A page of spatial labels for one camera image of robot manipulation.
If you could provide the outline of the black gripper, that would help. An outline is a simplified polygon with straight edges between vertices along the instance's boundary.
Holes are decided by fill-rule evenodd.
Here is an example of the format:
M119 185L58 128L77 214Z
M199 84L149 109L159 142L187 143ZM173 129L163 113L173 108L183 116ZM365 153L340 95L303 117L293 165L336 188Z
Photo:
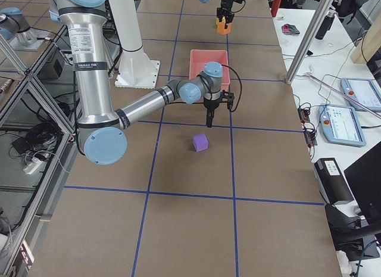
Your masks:
M213 126L214 110L218 108L220 104L220 93L206 93L203 100L204 107L207 109L206 114L206 126Z
M217 17L216 17L216 24L219 24L222 22L222 18L227 19L227 27L230 27L233 19L234 19L234 12L231 9L226 9L219 7L217 8Z

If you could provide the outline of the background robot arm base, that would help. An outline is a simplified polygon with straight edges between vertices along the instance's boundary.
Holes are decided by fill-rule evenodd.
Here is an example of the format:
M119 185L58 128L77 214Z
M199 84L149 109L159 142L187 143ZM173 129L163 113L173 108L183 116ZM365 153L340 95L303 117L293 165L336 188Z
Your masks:
M36 51L43 42L38 40L38 34L16 7L1 10L1 36L20 51Z

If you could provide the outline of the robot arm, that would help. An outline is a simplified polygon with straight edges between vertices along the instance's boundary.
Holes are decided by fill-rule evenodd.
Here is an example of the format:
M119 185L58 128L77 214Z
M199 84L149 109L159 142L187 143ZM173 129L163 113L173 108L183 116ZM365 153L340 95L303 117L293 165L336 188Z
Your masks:
M120 86L149 88L150 93L115 109L110 96L109 72L103 26L109 4L121 45ZM145 54L134 0L51 0L51 15L67 26L73 71L82 105L77 122L78 145L91 162L113 164L127 150L124 130L144 116L177 99L193 104L199 99L219 103L223 68L205 64L192 80L172 80L156 88L160 66Z
M233 11L233 4L243 4L242 8ZM233 19L235 17L235 14L240 12L246 4L245 0L221 0L220 6L216 9L216 25L217 25L217 31L222 34L226 35L230 33L231 31L231 23L233 22Z

